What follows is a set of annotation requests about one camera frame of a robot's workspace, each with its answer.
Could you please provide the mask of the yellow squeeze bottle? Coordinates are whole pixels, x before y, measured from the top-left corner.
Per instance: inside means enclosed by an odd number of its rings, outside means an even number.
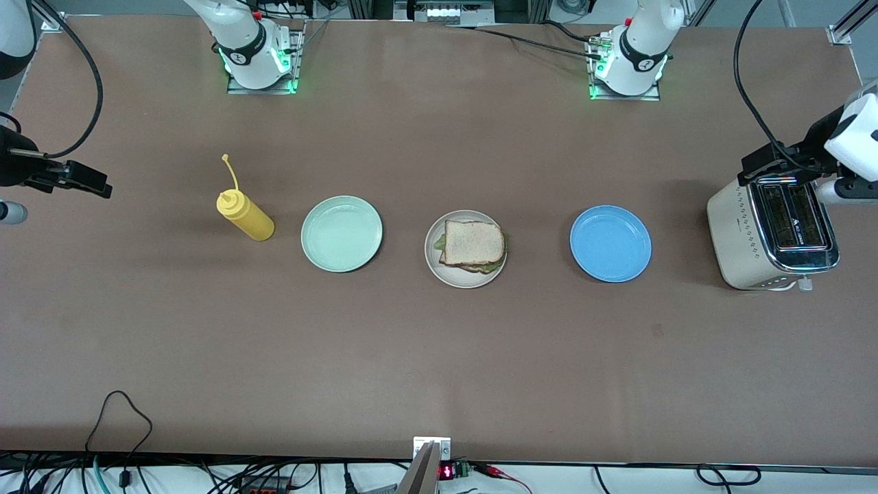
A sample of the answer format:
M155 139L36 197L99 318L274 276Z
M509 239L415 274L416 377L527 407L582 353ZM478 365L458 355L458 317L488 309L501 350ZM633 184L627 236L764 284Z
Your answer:
M272 238L275 222L239 188L239 181L228 154L223 154L222 160L232 177L233 188L219 193L216 200L217 212L257 242Z

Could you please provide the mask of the green lettuce leaf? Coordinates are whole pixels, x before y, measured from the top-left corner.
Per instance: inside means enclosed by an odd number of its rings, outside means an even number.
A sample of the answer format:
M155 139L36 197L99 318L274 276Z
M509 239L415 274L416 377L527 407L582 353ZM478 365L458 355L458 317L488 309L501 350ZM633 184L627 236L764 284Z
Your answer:
M474 265L474 263L461 263L461 265L452 265L452 263L446 262L446 255L444 252L445 245L446 235L443 233L439 236L435 243L433 243L432 246L433 250L440 253L438 263L442 266L455 267L467 272L489 274L500 269L506 260L506 256L504 255L499 261L493 263L484 263L483 265Z

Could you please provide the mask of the dark toasted bread slice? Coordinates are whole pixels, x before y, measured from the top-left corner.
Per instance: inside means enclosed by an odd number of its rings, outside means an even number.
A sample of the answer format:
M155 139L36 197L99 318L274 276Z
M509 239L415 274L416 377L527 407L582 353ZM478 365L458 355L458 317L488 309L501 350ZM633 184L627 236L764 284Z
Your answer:
M452 265L483 265L503 256L503 231L495 223L445 221L445 259Z

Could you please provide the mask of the light bread slice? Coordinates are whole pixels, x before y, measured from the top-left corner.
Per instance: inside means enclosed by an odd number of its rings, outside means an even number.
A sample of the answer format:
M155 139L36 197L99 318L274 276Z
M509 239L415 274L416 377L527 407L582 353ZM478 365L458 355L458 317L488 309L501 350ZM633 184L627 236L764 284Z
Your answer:
M506 262L507 255L508 255L508 242L509 242L508 234L503 233L503 256L501 257L501 259L499 261L496 261L493 263L486 263L486 265L471 265L471 263L459 263L459 265L452 265L452 263L449 263L445 260L446 255L445 255L444 251L442 253L440 263L442 263L443 265L446 265L446 266L457 267L457 268L462 269L462 270L467 271L467 272L483 273L483 274L489 274L492 272L496 272L499 269L501 269L501 267Z

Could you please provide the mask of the blue plate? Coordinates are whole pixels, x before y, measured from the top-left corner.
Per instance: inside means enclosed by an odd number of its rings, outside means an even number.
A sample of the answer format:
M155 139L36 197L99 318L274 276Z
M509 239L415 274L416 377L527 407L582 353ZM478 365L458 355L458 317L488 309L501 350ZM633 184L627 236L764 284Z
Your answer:
M615 205L584 210L571 225L569 248L583 272L605 283L633 281L652 259L652 238L645 223Z

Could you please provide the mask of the pale green plate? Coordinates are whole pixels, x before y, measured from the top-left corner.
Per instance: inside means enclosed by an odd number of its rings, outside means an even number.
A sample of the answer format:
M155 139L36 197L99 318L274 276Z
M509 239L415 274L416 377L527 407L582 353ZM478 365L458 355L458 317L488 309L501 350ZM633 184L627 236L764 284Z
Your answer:
M300 240L305 256L319 269L353 272L376 256L383 241L383 221L368 201L339 195L310 210Z

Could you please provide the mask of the beige plate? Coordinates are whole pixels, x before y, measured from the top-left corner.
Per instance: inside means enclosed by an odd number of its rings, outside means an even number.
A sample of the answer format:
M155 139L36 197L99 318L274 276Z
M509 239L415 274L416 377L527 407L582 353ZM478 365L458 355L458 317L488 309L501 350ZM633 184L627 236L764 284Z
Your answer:
M499 228L501 228L499 223L496 223L494 219L485 215L485 213L480 213L473 210L458 210L446 213L446 215L440 217L434 222L434 224L430 227L429 232L427 232L427 236L425 238L424 251L429 271L432 272L433 275L435 275L436 278L439 279L439 281L442 281L442 283L451 285L451 287L459 289L474 289L478 287L483 287L483 285L487 285L491 281L493 281L493 279L497 278L499 276L499 273L502 271L504 265L498 271L489 274L467 272L455 267L439 265L438 260L440 253L433 250L432 246L433 243L435 243L435 241L439 238L439 236L444 233L445 221L479 221L486 223L495 223L499 226Z

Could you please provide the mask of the beige chrome toaster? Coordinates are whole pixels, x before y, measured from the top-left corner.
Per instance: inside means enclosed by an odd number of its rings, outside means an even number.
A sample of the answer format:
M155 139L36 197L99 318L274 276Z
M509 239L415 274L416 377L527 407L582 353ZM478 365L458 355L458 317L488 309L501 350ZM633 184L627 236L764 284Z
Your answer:
M733 181L707 203L722 278L735 289L812 289L811 278L840 261L836 235L812 183L762 178Z

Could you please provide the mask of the grey metal bar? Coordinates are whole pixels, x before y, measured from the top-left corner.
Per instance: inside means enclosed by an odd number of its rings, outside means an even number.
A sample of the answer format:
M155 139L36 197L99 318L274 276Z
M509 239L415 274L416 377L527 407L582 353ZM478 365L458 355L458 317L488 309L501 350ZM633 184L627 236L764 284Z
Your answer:
M420 450L393 494L437 494L437 469L441 460L431 447Z

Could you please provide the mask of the aluminium corner bracket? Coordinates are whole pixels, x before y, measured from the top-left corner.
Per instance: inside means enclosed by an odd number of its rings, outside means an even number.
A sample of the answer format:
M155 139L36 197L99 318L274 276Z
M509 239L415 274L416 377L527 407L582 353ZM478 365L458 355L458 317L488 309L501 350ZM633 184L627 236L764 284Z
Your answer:
M859 0L834 24L828 25L826 34L834 46L852 44L852 34L878 14L878 0Z
M42 19L42 32L63 32L66 30L66 13L55 9L48 0L31 0L32 9Z

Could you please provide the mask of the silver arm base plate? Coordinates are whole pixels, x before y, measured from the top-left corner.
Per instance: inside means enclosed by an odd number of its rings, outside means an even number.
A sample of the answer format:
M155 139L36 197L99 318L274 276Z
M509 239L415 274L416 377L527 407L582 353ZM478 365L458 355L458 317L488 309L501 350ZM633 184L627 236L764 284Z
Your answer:
M618 25L590 37L584 44L586 52L596 56L586 61L589 96L592 99L659 100L659 79L668 54L649 56L633 48L627 50L623 41L626 30L626 26Z
M219 51L228 75L229 94L292 95L297 93L303 60L305 32L279 25L269 19L259 21L265 41L245 65L239 54L226 56Z

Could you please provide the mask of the metal frame device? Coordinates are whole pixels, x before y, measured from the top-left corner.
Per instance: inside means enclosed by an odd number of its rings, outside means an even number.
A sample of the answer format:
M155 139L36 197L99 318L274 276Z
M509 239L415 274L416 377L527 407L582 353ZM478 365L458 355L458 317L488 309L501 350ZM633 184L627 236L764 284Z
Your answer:
M493 0L393 0L393 19L451 26L495 24Z

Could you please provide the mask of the small silver mounting bracket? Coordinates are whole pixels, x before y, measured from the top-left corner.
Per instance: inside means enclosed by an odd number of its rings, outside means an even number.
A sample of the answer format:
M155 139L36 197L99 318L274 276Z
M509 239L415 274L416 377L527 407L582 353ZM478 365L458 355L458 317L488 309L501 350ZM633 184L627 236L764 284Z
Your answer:
M451 455L451 438L442 436L415 436L413 437L413 459L417 457L423 447L432 445L431 449L435 449L441 462L450 462Z

